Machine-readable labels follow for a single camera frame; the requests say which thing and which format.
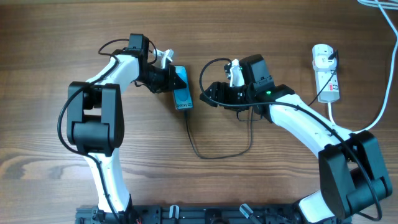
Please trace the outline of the smartphone with teal screen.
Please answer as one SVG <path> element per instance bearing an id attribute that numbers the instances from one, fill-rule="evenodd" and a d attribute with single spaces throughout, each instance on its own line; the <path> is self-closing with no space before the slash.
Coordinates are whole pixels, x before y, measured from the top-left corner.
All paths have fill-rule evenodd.
<path id="1" fill-rule="evenodd" d="M 193 101 L 190 94 L 187 71 L 184 66 L 176 65 L 177 75 L 185 82 L 186 87 L 173 91 L 175 108 L 177 110 L 190 110 L 193 109 Z"/>

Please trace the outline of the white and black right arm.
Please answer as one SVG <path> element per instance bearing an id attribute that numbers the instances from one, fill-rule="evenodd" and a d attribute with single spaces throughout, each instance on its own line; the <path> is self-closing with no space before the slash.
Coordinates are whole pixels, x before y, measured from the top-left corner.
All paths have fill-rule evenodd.
<path id="1" fill-rule="evenodd" d="M 228 81 L 202 89 L 200 99 L 213 107 L 251 110 L 290 132 L 318 159 L 320 189 L 292 207 L 290 221 L 343 223 L 364 216 L 370 206 L 377 212 L 373 221 L 379 221 L 381 200 L 392 194 L 392 184 L 375 136 L 333 124 L 293 89 L 275 85 L 261 55 L 224 62 Z"/>

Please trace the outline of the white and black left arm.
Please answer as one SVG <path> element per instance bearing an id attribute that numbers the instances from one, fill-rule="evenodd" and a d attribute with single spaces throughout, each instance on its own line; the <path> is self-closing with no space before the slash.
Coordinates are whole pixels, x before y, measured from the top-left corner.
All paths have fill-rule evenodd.
<path id="1" fill-rule="evenodd" d="M 85 82 L 71 82 L 57 121 L 60 142 L 88 163 L 98 204 L 76 210 L 76 223 L 142 223 L 124 183 L 119 148 L 124 139 L 122 93 L 130 84 L 152 93 L 185 88 L 171 64 L 174 52 L 161 51 L 142 34 L 127 47 L 108 53 L 109 62 Z"/>

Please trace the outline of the white USB charger plug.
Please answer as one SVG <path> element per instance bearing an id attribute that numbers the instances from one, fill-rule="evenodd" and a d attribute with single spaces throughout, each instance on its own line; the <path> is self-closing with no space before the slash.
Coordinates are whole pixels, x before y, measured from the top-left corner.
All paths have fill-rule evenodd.
<path id="1" fill-rule="evenodd" d="M 336 59 L 329 59 L 327 55 L 317 55 L 312 62 L 313 69 L 316 72 L 327 72 L 335 70 L 337 67 Z"/>

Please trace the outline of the white power strip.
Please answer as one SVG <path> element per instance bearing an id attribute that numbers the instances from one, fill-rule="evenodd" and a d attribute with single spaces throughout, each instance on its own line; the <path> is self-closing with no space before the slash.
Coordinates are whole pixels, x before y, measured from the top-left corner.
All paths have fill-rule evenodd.
<path id="1" fill-rule="evenodd" d="M 313 59 L 317 55 L 327 55 L 329 59 L 336 59 L 337 67 L 335 70 L 327 72 L 315 72 L 315 84 L 317 89 L 317 100 L 320 103 L 333 103 L 340 99 L 340 88 L 337 79 L 339 66 L 338 51 L 327 44 L 316 44 L 312 48 Z"/>

